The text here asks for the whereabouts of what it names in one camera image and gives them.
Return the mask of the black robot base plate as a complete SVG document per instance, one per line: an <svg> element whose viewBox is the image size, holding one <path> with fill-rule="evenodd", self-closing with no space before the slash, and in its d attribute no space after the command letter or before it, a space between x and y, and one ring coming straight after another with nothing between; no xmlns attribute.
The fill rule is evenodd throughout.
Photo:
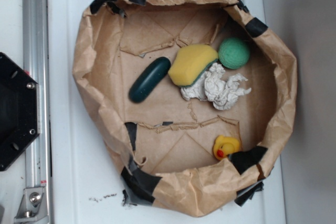
<svg viewBox="0 0 336 224"><path fill-rule="evenodd" d="M38 135L38 83L1 53L1 171Z"/></svg>

